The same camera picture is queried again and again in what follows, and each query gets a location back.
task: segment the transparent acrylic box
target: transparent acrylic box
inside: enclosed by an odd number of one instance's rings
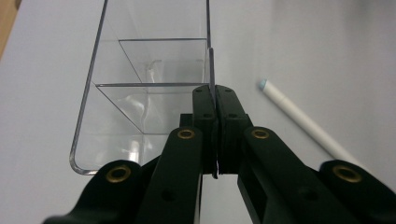
[[[92,54],[72,168],[159,156],[192,90],[214,85],[206,0],[107,0]]]

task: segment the blue pen tip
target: blue pen tip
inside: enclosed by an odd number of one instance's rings
[[[260,88],[261,91],[264,90],[265,83],[267,83],[267,79],[263,79],[263,80],[260,82],[259,88]]]

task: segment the white table surface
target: white table surface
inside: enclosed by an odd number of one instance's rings
[[[0,64],[0,223],[71,210],[90,180],[68,155],[103,1],[22,1]],[[396,2],[211,3],[216,83],[305,164],[330,160],[257,89],[270,79],[396,189]],[[235,176],[204,177],[202,223],[249,223]]]

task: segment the white pen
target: white pen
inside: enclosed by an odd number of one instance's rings
[[[304,111],[295,105],[285,94],[283,94],[270,81],[264,79],[260,90],[282,109],[294,122],[305,130],[316,142],[318,142],[330,155],[337,160],[349,161],[369,172],[358,160],[337,143],[328,133],[321,129]]]

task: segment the black bracket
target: black bracket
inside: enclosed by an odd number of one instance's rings
[[[359,166],[328,161],[306,167],[271,130],[254,127],[235,92],[192,93],[159,158],[104,166],[76,207],[46,224],[198,223],[202,175],[238,175],[253,223],[396,223],[396,195]]]

